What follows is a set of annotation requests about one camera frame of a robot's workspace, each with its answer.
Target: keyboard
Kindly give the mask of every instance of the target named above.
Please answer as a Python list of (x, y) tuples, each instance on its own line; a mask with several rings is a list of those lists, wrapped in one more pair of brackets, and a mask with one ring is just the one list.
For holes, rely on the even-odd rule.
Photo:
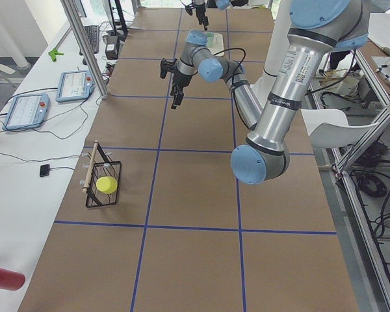
[(88, 25), (84, 26), (85, 33), (90, 41), (92, 51), (94, 54), (98, 53), (99, 50), (99, 26), (98, 25)]

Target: yellow object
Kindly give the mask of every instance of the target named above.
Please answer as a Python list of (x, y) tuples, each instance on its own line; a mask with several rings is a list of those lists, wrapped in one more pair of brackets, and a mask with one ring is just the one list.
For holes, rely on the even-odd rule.
[(117, 186), (117, 180), (113, 177), (101, 177), (97, 180), (97, 189), (104, 194), (114, 193)]

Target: red can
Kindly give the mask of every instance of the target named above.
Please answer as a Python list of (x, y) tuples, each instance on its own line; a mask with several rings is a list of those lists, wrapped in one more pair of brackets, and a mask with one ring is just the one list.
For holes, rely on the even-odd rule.
[(16, 291), (25, 283), (25, 276), (22, 273), (0, 268), (0, 289)]

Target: white table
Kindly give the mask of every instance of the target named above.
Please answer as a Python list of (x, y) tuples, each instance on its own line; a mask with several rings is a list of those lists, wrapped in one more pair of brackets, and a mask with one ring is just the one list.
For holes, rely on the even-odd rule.
[[(85, 25), (92, 24), (89, 20), (83, 20), (83, 23)], [(56, 87), (62, 72), (75, 71), (77, 68), (87, 69), (82, 63), (83, 57), (79, 55), (79, 48), (72, 31), (58, 49), (65, 55), (58, 55), (57, 61), (52, 62), (47, 54), (56, 46), (68, 26), (67, 23), (61, 28), (31, 72), (20, 84), (16, 93)], [(107, 62), (102, 58), (104, 49), (104, 43), (100, 42), (96, 58), (101, 71), (104, 70)], [(49, 92), (51, 104), (47, 118), (80, 104), (80, 101), (58, 104), (55, 101), (55, 94), (55, 91)], [(82, 128), (70, 138), (59, 140), (49, 133), (34, 131), (0, 133), (0, 152), (23, 159), (48, 159), (79, 155), (98, 110), (97, 103), (99, 102), (99, 92), (95, 89), (90, 99), (83, 104), (88, 119)], [(10, 104), (7, 104), (2, 112), (7, 112), (9, 107)], [(52, 131), (60, 137), (66, 137), (80, 126), (84, 118), (84, 112), (78, 107), (46, 122), (39, 130)], [(33, 163), (0, 155), (0, 267), (22, 272), (26, 276), (25, 285), (20, 290), (12, 292), (0, 289), (0, 312), (18, 310), (72, 176), (72, 170), (59, 169), (52, 170), (47, 177), (39, 177), (40, 165), (49, 163), (51, 168), (61, 166), (74, 168), (77, 161), (78, 158), (73, 157)]]

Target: blue cap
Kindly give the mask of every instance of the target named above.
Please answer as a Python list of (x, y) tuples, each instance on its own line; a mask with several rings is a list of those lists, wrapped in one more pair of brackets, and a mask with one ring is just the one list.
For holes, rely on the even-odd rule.
[(207, 35), (201, 31), (190, 31), (185, 41), (190, 44), (196, 44), (197, 46), (206, 46), (208, 38)]
[(291, 21), (301, 29), (322, 27), (341, 14), (350, 3), (350, 0), (330, 1), (301, 0), (292, 1)]
[(198, 71), (202, 78), (208, 83), (213, 83), (221, 78), (224, 70), (221, 63), (215, 58), (207, 58), (203, 60), (198, 67)]
[(265, 160), (250, 145), (240, 145), (233, 150), (231, 168), (234, 176), (246, 184), (260, 184), (266, 179)]
[(217, 0), (215, 1), (215, 5), (220, 10), (225, 10), (229, 6), (229, 0)]

